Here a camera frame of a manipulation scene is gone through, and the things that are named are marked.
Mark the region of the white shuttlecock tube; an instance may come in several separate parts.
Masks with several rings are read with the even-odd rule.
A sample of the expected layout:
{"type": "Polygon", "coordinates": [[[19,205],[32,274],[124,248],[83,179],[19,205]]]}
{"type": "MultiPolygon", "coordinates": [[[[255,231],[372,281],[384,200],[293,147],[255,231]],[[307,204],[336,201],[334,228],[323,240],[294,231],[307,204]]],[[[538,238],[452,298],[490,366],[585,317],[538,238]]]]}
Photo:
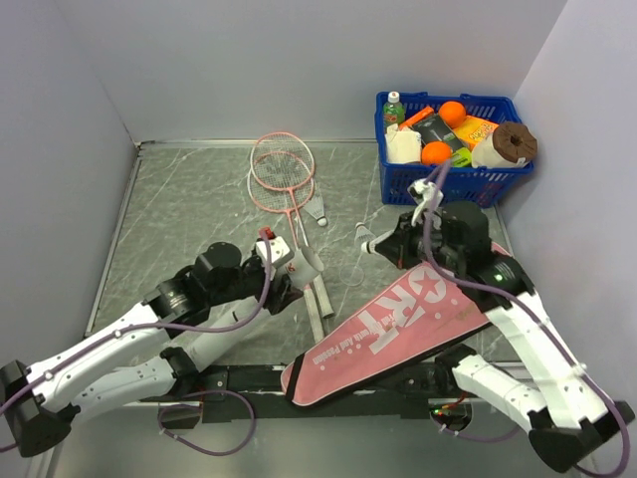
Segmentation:
{"type": "Polygon", "coordinates": [[[322,273],[324,264],[313,249],[308,246],[300,246],[284,268],[293,286],[302,290],[322,273]]]}

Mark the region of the white shuttlecock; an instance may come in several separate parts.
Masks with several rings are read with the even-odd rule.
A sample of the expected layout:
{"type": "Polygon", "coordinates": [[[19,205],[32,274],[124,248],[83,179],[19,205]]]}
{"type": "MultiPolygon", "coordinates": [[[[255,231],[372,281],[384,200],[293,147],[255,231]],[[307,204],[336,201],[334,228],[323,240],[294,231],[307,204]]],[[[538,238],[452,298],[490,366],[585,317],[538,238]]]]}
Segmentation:
{"type": "Polygon", "coordinates": [[[320,195],[314,195],[304,206],[305,212],[313,218],[318,226],[325,227],[328,224],[323,199],[320,195]]]}
{"type": "Polygon", "coordinates": [[[361,253],[375,255],[378,236],[368,229],[363,222],[355,224],[354,244],[361,253]]]}

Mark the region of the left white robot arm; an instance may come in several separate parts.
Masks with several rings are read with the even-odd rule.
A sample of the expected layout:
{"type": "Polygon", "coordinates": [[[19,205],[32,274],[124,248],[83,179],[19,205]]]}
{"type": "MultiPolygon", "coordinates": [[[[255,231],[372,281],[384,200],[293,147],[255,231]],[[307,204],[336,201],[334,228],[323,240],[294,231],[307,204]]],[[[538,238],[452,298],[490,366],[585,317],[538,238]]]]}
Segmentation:
{"type": "Polygon", "coordinates": [[[115,322],[70,349],[1,368],[1,414],[23,457],[122,405],[191,396],[199,374],[302,295],[308,249],[259,239],[248,258],[217,242],[115,322]]]}

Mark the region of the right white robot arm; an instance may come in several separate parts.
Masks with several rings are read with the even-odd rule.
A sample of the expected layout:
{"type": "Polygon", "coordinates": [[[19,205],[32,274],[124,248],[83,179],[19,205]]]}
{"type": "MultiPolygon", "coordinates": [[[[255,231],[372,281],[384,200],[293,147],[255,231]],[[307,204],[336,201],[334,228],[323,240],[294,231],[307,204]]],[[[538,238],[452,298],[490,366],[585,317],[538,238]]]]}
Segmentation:
{"type": "Polygon", "coordinates": [[[436,388],[446,396],[467,391],[506,415],[527,434],[541,461],[557,473],[619,436],[622,454],[611,476],[627,468],[631,406],[616,401],[576,360],[546,313],[521,264],[497,250],[489,219],[470,201],[437,210],[419,207],[400,215],[396,227],[362,246],[398,269],[426,262],[457,285],[515,350],[532,383],[526,385],[475,351],[459,345],[439,356],[436,388]]]}

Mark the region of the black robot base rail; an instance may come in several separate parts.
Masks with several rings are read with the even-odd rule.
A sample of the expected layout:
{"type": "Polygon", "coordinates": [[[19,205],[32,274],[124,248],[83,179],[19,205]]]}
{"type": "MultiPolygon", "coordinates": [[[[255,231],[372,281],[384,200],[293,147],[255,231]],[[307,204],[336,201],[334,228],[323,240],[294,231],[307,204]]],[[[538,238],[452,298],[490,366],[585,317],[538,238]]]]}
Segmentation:
{"type": "Polygon", "coordinates": [[[252,404],[258,418],[331,418],[397,415],[428,419],[430,411],[459,401],[451,411],[469,408],[471,394],[452,383],[451,375],[432,361],[403,365],[308,407],[291,404],[281,390],[279,365],[212,365],[190,388],[231,390],[252,404]]]}

